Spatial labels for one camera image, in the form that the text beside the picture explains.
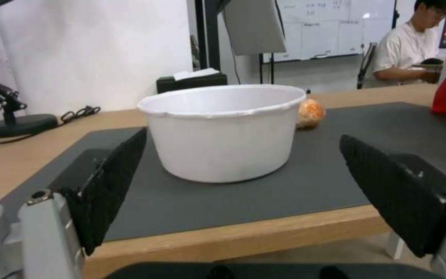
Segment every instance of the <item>desk lamp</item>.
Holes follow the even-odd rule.
[[[12,0],[0,0],[0,6]],[[37,114],[16,117],[14,112],[27,108],[18,100],[18,92],[0,84],[0,104],[4,120],[0,121],[0,138],[38,134],[58,126],[58,121],[51,114]]]

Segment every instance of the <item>man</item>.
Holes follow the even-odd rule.
[[[432,29],[446,16],[446,0],[417,0],[411,20],[386,35],[376,50],[373,73],[386,83],[437,82],[437,74],[412,65],[435,58],[439,36]]]

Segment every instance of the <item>black mat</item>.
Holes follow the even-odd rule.
[[[92,132],[4,197],[12,221],[26,198],[46,187],[80,152],[117,145],[138,129]],[[248,182],[211,185],[168,174],[147,143],[126,200],[106,240],[242,224],[367,204],[338,149],[342,134],[418,154],[446,173],[446,116],[391,103],[328,110],[320,127],[295,135],[290,160]]]

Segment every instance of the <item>bowl rim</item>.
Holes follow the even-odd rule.
[[[236,88],[275,88],[277,90],[293,90],[300,94],[294,100],[281,103],[273,106],[260,107],[257,109],[249,109],[249,110],[234,110],[234,111],[225,111],[225,112],[216,112],[216,113],[171,113],[167,111],[155,111],[151,109],[147,109],[145,104],[157,99],[167,98],[173,95],[185,94],[188,92],[197,92],[197,91],[206,91],[206,90],[233,90]],[[301,88],[288,86],[288,85],[274,85],[274,84],[246,84],[246,85],[223,85],[223,86],[209,86],[209,87],[198,87],[191,88],[188,90],[176,90],[163,94],[153,95],[149,97],[145,97],[142,99],[137,108],[146,113],[147,115],[157,116],[157,117],[173,117],[173,118],[205,118],[205,119],[213,119],[213,118],[231,118],[231,117],[239,117],[239,116],[247,116],[247,115],[257,115],[268,112],[282,111],[288,110],[293,106],[299,106],[299,104],[306,99],[306,92]]]

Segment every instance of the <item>black box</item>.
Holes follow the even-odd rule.
[[[211,74],[209,76],[200,76],[188,79],[182,79],[181,81],[175,81],[173,76],[160,77],[156,81],[156,88],[158,94],[175,90],[187,90],[190,88],[228,85],[228,79],[226,74]]]

